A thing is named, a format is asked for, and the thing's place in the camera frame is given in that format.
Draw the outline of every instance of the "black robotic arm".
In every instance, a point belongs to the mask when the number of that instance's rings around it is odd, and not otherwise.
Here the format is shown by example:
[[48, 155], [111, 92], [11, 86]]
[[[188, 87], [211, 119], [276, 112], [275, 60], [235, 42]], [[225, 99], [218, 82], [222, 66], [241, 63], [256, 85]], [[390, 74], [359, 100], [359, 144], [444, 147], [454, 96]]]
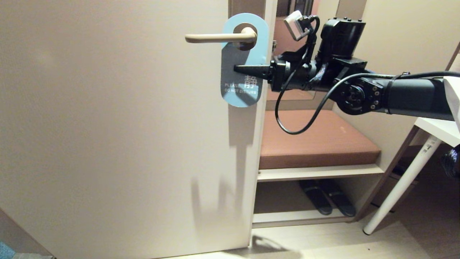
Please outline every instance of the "black robotic arm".
[[[311, 25], [313, 22], [316, 22], [315, 28]], [[454, 120], [446, 99], [443, 76], [460, 77], [460, 73], [375, 74], [366, 69], [367, 61], [353, 57], [365, 23], [348, 18], [333, 18], [324, 24], [318, 54], [311, 60], [319, 22], [317, 16], [294, 12], [285, 19], [285, 24], [295, 40], [308, 36], [301, 49], [284, 52], [269, 65], [234, 67], [236, 72], [268, 80], [271, 90], [280, 92], [275, 115], [285, 132], [295, 135], [307, 130], [327, 99], [334, 100], [343, 112], [350, 115], [386, 112]], [[327, 92], [313, 118], [299, 131], [289, 131], [278, 117], [281, 98], [291, 89]]]

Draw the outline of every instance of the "table leg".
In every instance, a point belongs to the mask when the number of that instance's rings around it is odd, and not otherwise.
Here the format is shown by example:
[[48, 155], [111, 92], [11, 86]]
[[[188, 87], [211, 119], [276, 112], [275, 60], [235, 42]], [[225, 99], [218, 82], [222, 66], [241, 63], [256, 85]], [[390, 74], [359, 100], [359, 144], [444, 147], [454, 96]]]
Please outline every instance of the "table leg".
[[388, 214], [391, 208], [396, 204], [399, 198], [404, 194], [406, 189], [412, 183], [412, 181], [417, 177], [420, 170], [425, 166], [427, 161], [436, 151], [439, 144], [441, 144], [441, 140], [436, 138], [433, 135], [430, 135], [428, 140], [426, 140], [425, 144], [423, 145], [422, 149], [419, 151], [417, 156], [414, 158], [406, 172], [403, 174], [401, 179], [399, 179], [396, 186], [390, 192], [388, 197], [382, 203], [382, 206], [377, 210], [374, 214], [372, 219], [369, 223], [364, 227], [363, 231], [365, 234], [370, 235], [375, 230], [375, 228], [379, 225], [379, 223], [383, 220], [383, 218]]

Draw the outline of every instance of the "lever door handle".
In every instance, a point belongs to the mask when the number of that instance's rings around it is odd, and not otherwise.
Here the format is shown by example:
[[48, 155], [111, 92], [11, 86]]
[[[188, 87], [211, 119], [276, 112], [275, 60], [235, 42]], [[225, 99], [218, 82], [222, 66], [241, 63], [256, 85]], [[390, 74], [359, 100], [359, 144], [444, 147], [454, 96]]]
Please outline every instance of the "lever door handle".
[[189, 43], [214, 43], [214, 42], [246, 42], [256, 41], [257, 33], [251, 27], [245, 27], [241, 33], [221, 34], [186, 34], [185, 41]]

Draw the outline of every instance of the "blue door hanger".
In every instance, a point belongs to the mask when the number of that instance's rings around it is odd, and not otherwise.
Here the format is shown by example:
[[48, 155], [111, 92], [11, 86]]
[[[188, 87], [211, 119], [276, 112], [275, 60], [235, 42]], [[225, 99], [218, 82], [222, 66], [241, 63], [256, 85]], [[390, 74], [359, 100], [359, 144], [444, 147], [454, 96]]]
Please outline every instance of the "blue door hanger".
[[234, 33], [236, 26], [250, 24], [257, 31], [257, 41], [250, 50], [240, 50], [231, 42], [222, 43], [222, 64], [220, 92], [222, 98], [232, 106], [248, 107], [260, 99], [262, 82], [260, 78], [233, 71], [235, 65], [263, 65], [268, 51], [268, 26], [259, 16], [240, 13], [227, 20], [223, 33]]

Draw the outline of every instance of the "bench cushion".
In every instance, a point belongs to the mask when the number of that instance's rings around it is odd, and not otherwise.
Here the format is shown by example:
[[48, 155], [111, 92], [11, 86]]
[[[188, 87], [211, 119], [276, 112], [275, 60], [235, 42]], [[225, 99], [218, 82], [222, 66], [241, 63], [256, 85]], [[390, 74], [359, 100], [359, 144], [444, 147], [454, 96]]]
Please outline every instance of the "bench cushion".
[[[299, 130], [314, 111], [279, 111], [289, 130]], [[285, 133], [274, 111], [265, 112], [260, 169], [300, 168], [375, 163], [380, 149], [333, 111], [321, 111], [313, 125], [300, 135]]]

